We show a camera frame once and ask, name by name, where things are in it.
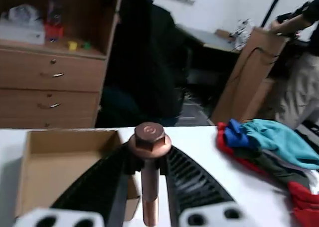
copper bolt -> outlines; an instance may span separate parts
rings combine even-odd
[[[129,148],[144,160],[142,175],[143,220],[146,226],[156,226],[159,216],[159,170],[156,159],[166,155],[171,149],[171,140],[162,125],[146,122],[135,128],[129,140]]]

white wall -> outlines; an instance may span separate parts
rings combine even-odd
[[[223,28],[233,31],[240,19],[251,18],[260,25],[273,0],[196,0],[191,5],[176,0],[154,0],[155,4],[171,11],[177,23],[200,30],[215,31]],[[271,19],[294,11],[308,0],[280,0]],[[314,27],[303,31],[302,39],[308,39]]]

white table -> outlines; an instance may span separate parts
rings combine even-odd
[[[207,170],[259,227],[298,226],[291,216],[288,193],[246,170],[220,153],[215,147],[216,128],[169,127],[165,129],[173,144]],[[0,225],[11,227],[17,191],[20,160],[26,130],[0,130]],[[133,128],[119,129],[123,141]],[[144,227],[142,206],[127,227]],[[169,227],[169,210],[165,177],[159,184],[159,227]]]
[[[220,51],[239,53],[239,51],[235,49],[235,43],[221,38],[213,32],[197,30],[180,24],[177,25],[177,28],[190,38],[200,43],[203,47]]]

open cardboard box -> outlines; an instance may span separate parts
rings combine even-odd
[[[16,215],[53,202],[101,157],[121,144],[117,131],[30,131],[23,156]],[[125,221],[130,221],[140,195],[133,176],[128,181]]]

black pole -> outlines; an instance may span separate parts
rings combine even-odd
[[[279,0],[274,0],[273,3],[271,4],[271,7],[270,7],[268,13],[267,13],[266,16],[265,16],[265,18],[264,18],[264,20],[263,20],[263,23],[261,24],[261,27],[262,27],[262,28],[264,28],[265,25],[266,25],[266,23],[268,22],[268,19],[269,19],[271,13],[273,12],[273,10],[275,9],[275,7],[276,7],[278,1],[279,1]]]

